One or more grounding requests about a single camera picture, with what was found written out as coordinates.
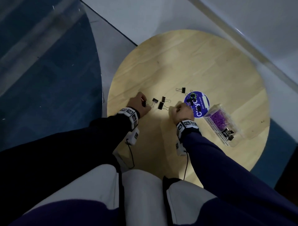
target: hand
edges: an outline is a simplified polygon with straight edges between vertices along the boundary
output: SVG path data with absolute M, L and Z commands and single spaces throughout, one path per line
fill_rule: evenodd
M 195 120 L 195 117 L 193 116 L 193 110 L 185 103 L 181 103 L 173 108 L 172 118 L 175 125 L 183 120 Z
M 146 96 L 142 92 L 138 92 L 135 97 L 129 99 L 127 107 L 132 107 L 140 113 L 140 118 L 145 116 L 150 110 L 150 106 L 143 107 L 142 101 L 147 101 Z

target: clear plastic box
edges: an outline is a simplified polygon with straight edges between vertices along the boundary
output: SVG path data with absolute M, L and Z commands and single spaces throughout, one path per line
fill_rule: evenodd
M 204 118 L 225 145 L 235 147 L 244 138 L 221 104 L 212 106 Z

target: purple sticker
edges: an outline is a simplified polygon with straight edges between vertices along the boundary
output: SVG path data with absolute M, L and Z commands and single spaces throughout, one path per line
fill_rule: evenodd
M 190 92 L 184 99 L 184 103 L 189 105 L 193 110 L 193 115 L 195 118 L 201 118 L 207 114 L 210 102 L 208 97 L 199 91 Z

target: wooden tabletop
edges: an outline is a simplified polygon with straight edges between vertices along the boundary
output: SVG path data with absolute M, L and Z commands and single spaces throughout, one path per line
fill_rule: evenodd
M 176 88 L 203 92 L 210 106 L 222 104 L 245 138 L 235 147 L 225 146 L 203 118 L 195 119 L 202 135 L 229 157 L 251 170 L 262 154 L 269 132 L 269 103 L 263 81 L 240 50 L 220 37 L 195 30 L 159 34 L 136 47 L 119 66 L 108 96 L 108 116 L 125 107 L 138 91 L 147 99 L 171 100 L 167 107 L 184 101 Z M 140 135 L 132 152 L 136 169 L 159 178 L 183 179 L 187 157 L 176 154 L 176 128 L 167 110 L 158 104 L 139 120 Z M 132 166 L 124 142 L 117 147 L 126 164 Z M 202 186 L 191 164 L 186 180 Z

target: wrist strap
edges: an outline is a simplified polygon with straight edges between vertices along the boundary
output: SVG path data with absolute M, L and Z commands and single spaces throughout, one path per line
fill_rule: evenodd
M 180 142 L 187 134 L 191 132 L 201 134 L 198 125 L 192 120 L 183 120 L 182 122 L 179 122 L 176 127 L 177 137 L 179 138 Z
M 129 117 L 129 120 L 131 122 L 131 131 L 133 131 L 139 123 L 138 114 L 137 112 L 132 108 L 122 108 L 118 114 L 124 114 L 125 116 Z

